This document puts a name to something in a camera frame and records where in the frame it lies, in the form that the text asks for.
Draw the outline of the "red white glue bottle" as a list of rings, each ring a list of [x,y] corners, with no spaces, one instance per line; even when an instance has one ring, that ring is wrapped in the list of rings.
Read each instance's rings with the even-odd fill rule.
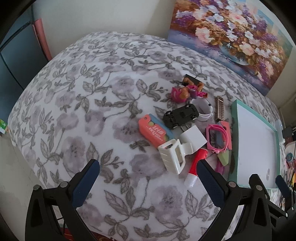
[[[192,188],[195,185],[198,178],[197,164],[200,160],[205,160],[207,155],[208,151],[206,149],[201,148],[196,151],[196,155],[194,156],[191,167],[189,169],[189,173],[187,174],[184,183],[188,188]]]

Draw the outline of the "pink kids watch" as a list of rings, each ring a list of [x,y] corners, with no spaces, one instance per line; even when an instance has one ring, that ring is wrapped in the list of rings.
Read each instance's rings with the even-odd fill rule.
[[[224,153],[228,148],[228,134],[221,125],[206,127],[207,149],[215,154]]]

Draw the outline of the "white usb charger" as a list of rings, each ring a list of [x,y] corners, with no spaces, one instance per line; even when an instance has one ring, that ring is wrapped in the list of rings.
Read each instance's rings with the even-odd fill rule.
[[[189,143],[192,145],[192,149],[197,151],[205,144],[207,140],[196,125],[191,126],[189,129],[180,134],[180,141],[182,144]]]

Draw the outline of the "white hair claw clip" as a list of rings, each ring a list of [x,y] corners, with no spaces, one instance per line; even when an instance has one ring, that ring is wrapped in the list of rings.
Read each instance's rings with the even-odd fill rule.
[[[179,139],[171,139],[158,146],[161,159],[166,169],[173,174],[180,174],[185,167],[185,156],[194,153],[190,143],[181,144]]]

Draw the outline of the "black toy car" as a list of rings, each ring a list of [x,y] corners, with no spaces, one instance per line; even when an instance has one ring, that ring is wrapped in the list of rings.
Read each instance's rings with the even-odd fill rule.
[[[183,126],[190,121],[194,121],[199,117],[196,107],[191,104],[185,104],[180,108],[167,111],[163,116],[165,126],[171,130]]]

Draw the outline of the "orange blue box cutter toy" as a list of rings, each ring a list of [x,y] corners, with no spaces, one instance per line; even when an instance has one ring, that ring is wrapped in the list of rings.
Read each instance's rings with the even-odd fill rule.
[[[138,121],[139,132],[155,147],[175,138],[174,134],[152,114],[146,114]]]

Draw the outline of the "teal white shallow box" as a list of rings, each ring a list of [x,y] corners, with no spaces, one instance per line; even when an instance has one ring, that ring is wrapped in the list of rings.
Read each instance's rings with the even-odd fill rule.
[[[266,189],[276,189],[280,174],[280,144],[277,130],[243,102],[231,105],[232,153],[229,181],[249,187],[249,178],[258,174]]]

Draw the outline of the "gold patterned lighter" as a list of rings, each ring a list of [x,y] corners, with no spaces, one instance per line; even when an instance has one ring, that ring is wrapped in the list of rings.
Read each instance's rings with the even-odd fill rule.
[[[215,97],[215,121],[224,120],[224,99],[221,96]]]

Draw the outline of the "white smart watch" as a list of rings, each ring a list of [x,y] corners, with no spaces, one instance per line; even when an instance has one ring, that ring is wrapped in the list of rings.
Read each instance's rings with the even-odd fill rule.
[[[191,99],[190,103],[196,107],[199,113],[197,120],[205,122],[213,116],[213,106],[206,98]]]

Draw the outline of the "floral patterned blanket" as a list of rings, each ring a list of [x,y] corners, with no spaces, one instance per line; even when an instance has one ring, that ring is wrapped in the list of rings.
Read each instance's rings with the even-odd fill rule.
[[[116,240],[198,240],[219,209],[200,182],[185,186],[192,158],[181,174],[168,172],[138,130],[144,115],[161,120],[177,108],[170,92],[187,74],[204,83],[210,103],[224,98],[227,121],[235,100],[269,123],[280,117],[270,99],[202,54],[159,37],[98,32],[30,77],[8,118],[11,141],[48,188],[100,161],[78,209],[91,229]]]

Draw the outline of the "pink dog toy figure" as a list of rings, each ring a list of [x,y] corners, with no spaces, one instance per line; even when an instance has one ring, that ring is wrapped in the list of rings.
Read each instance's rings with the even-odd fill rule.
[[[171,89],[171,99],[175,103],[185,103],[190,99],[208,98],[208,94],[203,91],[204,83],[196,85],[187,85],[183,81],[179,82],[178,86]]]

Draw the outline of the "black power adapter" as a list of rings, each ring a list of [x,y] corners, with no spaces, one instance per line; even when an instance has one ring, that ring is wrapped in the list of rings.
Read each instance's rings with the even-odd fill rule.
[[[186,83],[187,85],[196,85],[197,86],[200,83],[200,81],[197,80],[196,78],[186,74],[184,76],[183,83]]]

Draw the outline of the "flower bouquet painting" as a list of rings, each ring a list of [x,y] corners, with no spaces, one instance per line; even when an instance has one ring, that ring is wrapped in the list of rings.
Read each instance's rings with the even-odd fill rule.
[[[294,46],[280,20],[259,1],[176,1],[168,40],[223,64],[263,95]]]

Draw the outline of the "pink rolled mat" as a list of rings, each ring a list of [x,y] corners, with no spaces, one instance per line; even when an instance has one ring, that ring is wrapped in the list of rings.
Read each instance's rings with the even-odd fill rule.
[[[37,19],[33,22],[33,29],[46,59],[48,61],[52,60],[52,55],[48,47],[42,19]]]

